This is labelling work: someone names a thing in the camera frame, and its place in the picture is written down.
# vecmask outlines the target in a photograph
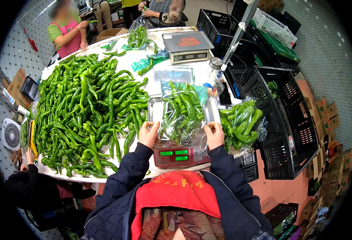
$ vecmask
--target blue cloth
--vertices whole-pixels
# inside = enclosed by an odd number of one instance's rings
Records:
[[[142,181],[152,154],[152,149],[138,143],[134,152],[123,157],[117,173],[108,177],[103,195],[96,196],[97,207],[87,218],[82,239],[130,239],[136,190],[150,180]],[[211,172],[201,172],[215,190],[225,238],[274,239],[272,227],[261,213],[260,199],[253,195],[233,155],[222,145],[209,156]]]

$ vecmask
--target black cable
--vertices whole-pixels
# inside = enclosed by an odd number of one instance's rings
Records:
[[[241,59],[239,58],[233,51],[232,49],[230,48],[230,43],[229,43],[229,39],[230,39],[230,30],[232,29],[232,19],[230,18],[230,15],[229,15],[229,12],[228,12],[228,4],[229,4],[229,0],[227,0],[227,3],[226,3],[226,13],[228,14],[228,18],[229,18],[229,21],[230,21],[230,27],[229,27],[229,34],[228,34],[228,49],[232,52],[233,55],[235,55],[236,58],[238,58],[240,61],[242,61],[244,64],[245,64],[245,70],[243,72],[243,74],[241,75],[240,77],[240,80],[243,78],[246,70],[248,69],[246,63]]]

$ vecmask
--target black smartphone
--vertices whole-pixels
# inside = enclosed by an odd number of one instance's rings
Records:
[[[231,105],[232,101],[230,100],[228,84],[226,82],[223,82],[223,84],[224,84],[224,91],[220,94],[220,104]]]

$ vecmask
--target green plastic crate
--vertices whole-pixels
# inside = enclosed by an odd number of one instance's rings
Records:
[[[250,20],[253,26],[256,26],[255,22],[253,19]],[[295,53],[293,49],[287,48],[284,44],[280,43],[278,40],[276,40],[274,37],[270,36],[269,34],[259,31],[260,34],[272,45],[272,48],[276,51],[277,54],[284,56],[286,58],[289,58],[297,63],[301,62],[301,59],[298,57],[298,55]]]

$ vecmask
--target white fan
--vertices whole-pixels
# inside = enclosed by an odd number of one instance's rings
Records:
[[[20,148],[20,125],[6,118],[1,129],[1,141],[6,148],[18,151]]]

